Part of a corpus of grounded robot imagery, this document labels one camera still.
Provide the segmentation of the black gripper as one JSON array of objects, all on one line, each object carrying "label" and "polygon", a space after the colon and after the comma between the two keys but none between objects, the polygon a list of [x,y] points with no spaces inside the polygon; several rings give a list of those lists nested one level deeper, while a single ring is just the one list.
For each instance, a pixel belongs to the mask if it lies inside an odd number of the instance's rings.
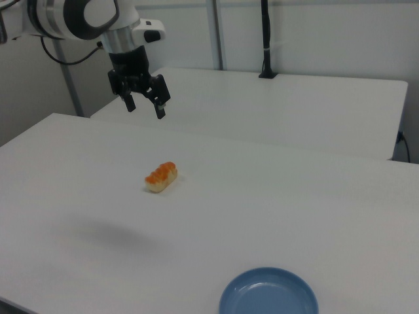
[{"label": "black gripper", "polygon": [[109,53],[113,69],[108,72],[112,93],[119,96],[128,110],[136,109],[131,92],[145,94],[155,108],[157,118],[166,116],[165,106],[171,95],[162,75],[152,77],[144,46],[120,54]]}]

